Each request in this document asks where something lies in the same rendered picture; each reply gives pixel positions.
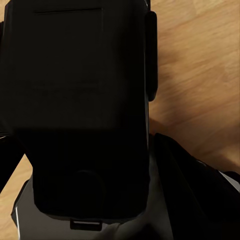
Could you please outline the digital camera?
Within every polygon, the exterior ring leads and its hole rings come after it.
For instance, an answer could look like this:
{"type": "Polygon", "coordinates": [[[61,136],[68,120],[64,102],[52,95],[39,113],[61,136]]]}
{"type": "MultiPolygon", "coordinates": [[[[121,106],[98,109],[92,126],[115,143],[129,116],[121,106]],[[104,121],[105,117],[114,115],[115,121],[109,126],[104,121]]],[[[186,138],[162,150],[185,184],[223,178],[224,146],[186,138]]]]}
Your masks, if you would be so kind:
{"type": "Polygon", "coordinates": [[[158,90],[151,0],[10,0],[0,22],[0,139],[32,165],[34,204],[102,231],[146,213],[149,102],[158,90]]]}

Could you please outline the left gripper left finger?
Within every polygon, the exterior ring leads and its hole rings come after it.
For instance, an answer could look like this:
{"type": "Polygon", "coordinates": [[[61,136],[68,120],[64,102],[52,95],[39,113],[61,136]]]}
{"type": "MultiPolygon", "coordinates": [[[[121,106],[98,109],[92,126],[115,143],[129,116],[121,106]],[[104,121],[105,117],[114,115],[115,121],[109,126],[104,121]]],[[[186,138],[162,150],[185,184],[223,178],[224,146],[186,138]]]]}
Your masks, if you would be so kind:
{"type": "Polygon", "coordinates": [[[0,193],[24,154],[23,149],[12,135],[0,138],[0,193]]]}

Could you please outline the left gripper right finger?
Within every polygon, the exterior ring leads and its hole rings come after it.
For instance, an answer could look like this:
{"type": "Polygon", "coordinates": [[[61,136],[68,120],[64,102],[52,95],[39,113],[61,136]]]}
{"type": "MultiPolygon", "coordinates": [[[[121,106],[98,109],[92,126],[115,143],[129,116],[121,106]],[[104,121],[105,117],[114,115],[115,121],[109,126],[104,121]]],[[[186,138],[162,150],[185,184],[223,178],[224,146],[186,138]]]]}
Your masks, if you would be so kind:
{"type": "Polygon", "coordinates": [[[173,138],[153,150],[174,240],[240,240],[240,200],[173,138]]]}

